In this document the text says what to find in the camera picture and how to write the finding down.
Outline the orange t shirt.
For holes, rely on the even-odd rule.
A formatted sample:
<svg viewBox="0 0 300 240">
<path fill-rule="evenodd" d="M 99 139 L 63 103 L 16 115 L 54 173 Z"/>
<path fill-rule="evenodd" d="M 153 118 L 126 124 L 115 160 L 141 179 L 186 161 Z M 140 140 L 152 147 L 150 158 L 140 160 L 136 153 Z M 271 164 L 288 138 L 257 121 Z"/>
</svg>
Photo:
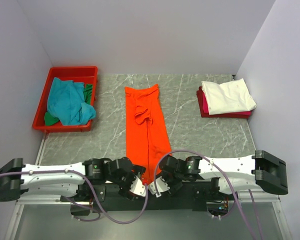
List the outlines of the orange t shirt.
<svg viewBox="0 0 300 240">
<path fill-rule="evenodd" d="M 134 89 L 125 87 L 126 156 L 135 165 L 145 167 L 141 181 L 155 180 L 156 165 L 171 149 L 159 85 Z"/>
</svg>

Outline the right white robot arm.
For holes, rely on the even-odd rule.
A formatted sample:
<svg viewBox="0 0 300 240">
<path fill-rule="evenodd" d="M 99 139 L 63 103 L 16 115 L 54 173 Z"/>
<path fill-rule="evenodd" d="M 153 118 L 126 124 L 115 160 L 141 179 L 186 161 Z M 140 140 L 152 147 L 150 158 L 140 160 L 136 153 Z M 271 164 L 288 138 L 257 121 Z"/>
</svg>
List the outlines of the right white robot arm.
<svg viewBox="0 0 300 240">
<path fill-rule="evenodd" d="M 234 158 L 209 158 L 198 152 L 186 150 L 185 160 L 165 154 L 155 170 L 160 174 L 150 184 L 150 192 L 156 197 L 162 193 L 174 193 L 183 181 L 216 180 L 209 187 L 212 198 L 220 200 L 245 190 L 262 189 L 272 195 L 287 195 L 287 164 L 265 150 Z"/>
</svg>

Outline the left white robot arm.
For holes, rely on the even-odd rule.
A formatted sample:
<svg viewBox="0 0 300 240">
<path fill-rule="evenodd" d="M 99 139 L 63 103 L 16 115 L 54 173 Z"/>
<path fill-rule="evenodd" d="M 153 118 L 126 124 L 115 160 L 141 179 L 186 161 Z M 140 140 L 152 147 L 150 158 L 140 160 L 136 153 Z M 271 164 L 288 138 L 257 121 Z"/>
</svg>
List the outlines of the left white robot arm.
<svg viewBox="0 0 300 240">
<path fill-rule="evenodd" d="M 14 158 L 0 168 L 0 202 L 31 195 L 59 195 L 84 202 L 93 191 L 102 202 L 105 190 L 97 187 L 107 182 L 118 185 L 124 198 L 145 197 L 146 188 L 140 179 L 145 170 L 127 157 L 91 158 L 68 165 L 24 164 L 22 158 Z"/>
</svg>

